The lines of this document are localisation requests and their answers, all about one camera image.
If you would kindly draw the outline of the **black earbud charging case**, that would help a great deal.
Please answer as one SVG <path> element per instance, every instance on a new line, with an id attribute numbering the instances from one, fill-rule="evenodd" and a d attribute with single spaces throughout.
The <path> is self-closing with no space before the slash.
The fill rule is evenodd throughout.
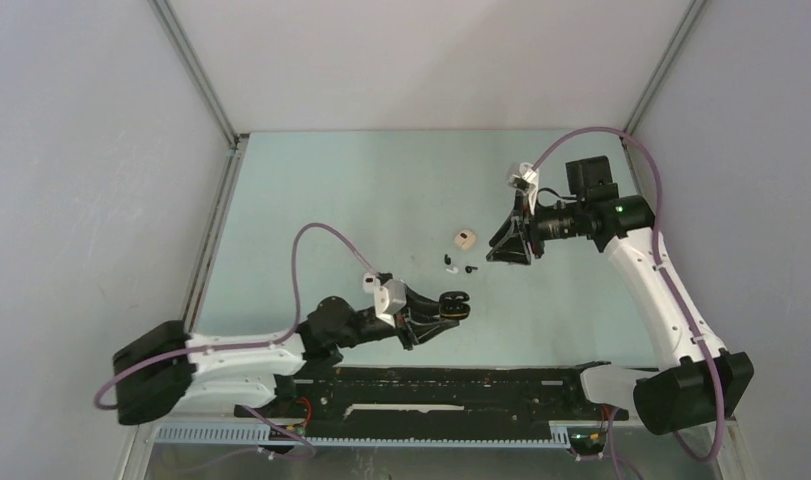
<path id="1" fill-rule="evenodd" d="M 470 296 L 464 291 L 448 291 L 438 299 L 438 315 L 444 319 L 463 320 L 471 312 Z"/>

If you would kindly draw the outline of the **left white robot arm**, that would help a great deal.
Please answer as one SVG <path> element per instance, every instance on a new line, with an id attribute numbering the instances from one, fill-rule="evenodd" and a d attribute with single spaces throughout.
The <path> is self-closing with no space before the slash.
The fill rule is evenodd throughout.
<path id="1" fill-rule="evenodd" d="M 207 336 L 186 331 L 181 320 L 166 321 L 112 357 L 117 421 L 134 426 L 226 406 L 285 416 L 297 403 L 294 375 L 331 368 L 343 350 L 365 343 L 394 338 L 411 350 L 470 314 L 463 291 L 432 300 L 389 280 L 373 295 L 373 305 L 360 310 L 326 297 L 294 331 L 266 335 Z"/>

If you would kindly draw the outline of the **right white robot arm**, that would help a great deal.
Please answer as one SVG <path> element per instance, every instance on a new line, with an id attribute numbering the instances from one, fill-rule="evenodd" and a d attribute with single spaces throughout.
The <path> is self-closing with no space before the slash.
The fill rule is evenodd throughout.
<path id="1" fill-rule="evenodd" d="M 529 163 L 511 168 L 509 216 L 489 242 L 489 262 L 529 265 L 549 240 L 584 237 L 621 275 L 652 342 L 654 372 L 607 362 L 580 366 L 580 380 L 562 392 L 566 411 L 587 418 L 602 404 L 637 416 L 655 435 L 726 421 L 755 370 L 732 353 L 703 319 L 674 271 L 654 213 L 640 195 L 623 196 L 605 156 L 566 165 L 570 195 L 539 202 L 539 174 Z"/>

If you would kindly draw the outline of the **beige earbud charging case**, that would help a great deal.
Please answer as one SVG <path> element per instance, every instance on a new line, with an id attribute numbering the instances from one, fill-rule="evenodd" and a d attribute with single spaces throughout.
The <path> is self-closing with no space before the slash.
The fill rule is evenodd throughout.
<path id="1" fill-rule="evenodd" d="M 469 229 L 457 232 L 453 238 L 454 245 L 462 251 L 472 248 L 477 243 L 477 240 L 477 235 Z"/>

